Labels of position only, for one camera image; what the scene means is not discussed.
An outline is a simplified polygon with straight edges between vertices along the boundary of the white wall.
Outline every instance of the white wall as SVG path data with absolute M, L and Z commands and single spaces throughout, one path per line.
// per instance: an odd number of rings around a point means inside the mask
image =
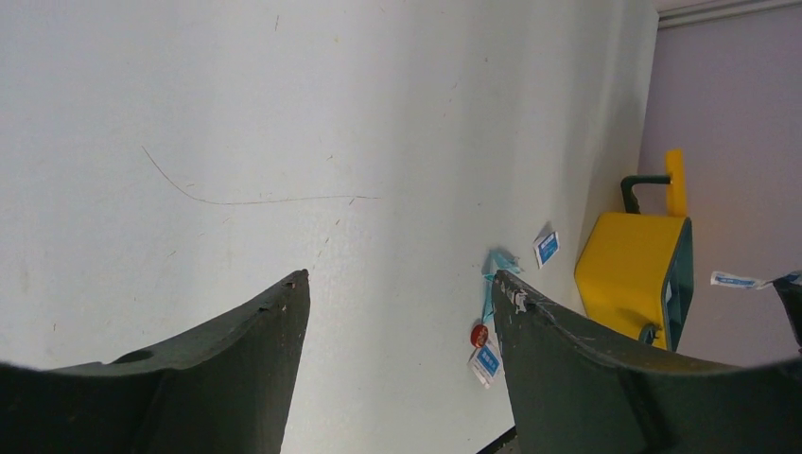
M 0 358 L 109 361 L 308 268 L 285 452 L 478 451 L 513 424 L 465 365 L 480 266 L 504 246 L 582 310 L 656 22 L 641 0 L 3 3 Z M 276 203 L 192 200 L 142 146 L 194 198 Z M 547 221 L 564 249 L 538 271 Z
M 802 8 L 658 33 L 640 171 L 685 150 L 696 290 L 679 352 L 743 366 L 798 356 L 773 289 L 712 287 L 802 268 Z M 647 207 L 663 194 L 643 192 Z
M 704 3 L 711 3 L 714 1 L 719 1 L 721 3 L 720 0 L 652 0 L 652 2 L 654 3 L 654 7 L 657 9 L 657 11 L 667 11 L 670 9 L 692 7 L 695 5 L 702 5 Z

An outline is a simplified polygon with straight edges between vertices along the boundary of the red bottle cap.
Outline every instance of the red bottle cap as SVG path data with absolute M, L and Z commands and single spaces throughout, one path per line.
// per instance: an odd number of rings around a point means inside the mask
M 474 329 L 471 330 L 471 345 L 481 348 L 487 343 L 487 336 L 488 336 L 487 326 L 483 324 L 477 324 L 474 326 Z

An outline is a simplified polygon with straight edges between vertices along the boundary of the dark floor trim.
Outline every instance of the dark floor trim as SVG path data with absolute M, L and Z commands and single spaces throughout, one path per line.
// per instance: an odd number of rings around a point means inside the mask
M 513 428 L 504 432 L 503 435 L 496 438 L 494 442 L 487 445 L 483 450 L 479 451 L 477 454 L 496 454 L 501 448 L 507 445 L 509 442 L 515 439 L 518 436 L 518 431 L 515 430 L 515 426 Z
M 735 3 L 722 0 L 709 1 L 701 5 L 663 11 L 660 13 L 657 27 L 664 29 L 690 26 L 773 9 L 798 7 L 800 4 L 802 0 L 740 0 Z

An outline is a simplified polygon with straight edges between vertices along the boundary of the yellow mop bucket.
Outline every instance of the yellow mop bucket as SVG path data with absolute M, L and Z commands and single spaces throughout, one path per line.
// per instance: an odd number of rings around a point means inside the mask
M 574 277 L 591 320 L 675 351 L 693 296 L 693 237 L 682 150 L 666 153 L 667 175 L 621 181 L 626 213 L 604 213 Z M 667 185 L 667 216 L 641 215 L 633 186 Z

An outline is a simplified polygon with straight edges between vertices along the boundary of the dark green handle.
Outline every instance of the dark green handle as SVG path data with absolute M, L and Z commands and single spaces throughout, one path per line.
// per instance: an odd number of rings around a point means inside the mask
M 657 339 L 657 331 L 659 328 L 654 323 L 649 323 L 640 330 L 640 336 L 637 339 L 647 345 L 652 345 L 654 340 Z
M 671 184 L 671 177 L 668 175 L 631 175 L 621 180 L 621 196 L 624 198 L 624 210 L 627 213 L 640 214 L 640 205 L 637 204 L 633 187 L 641 183 Z

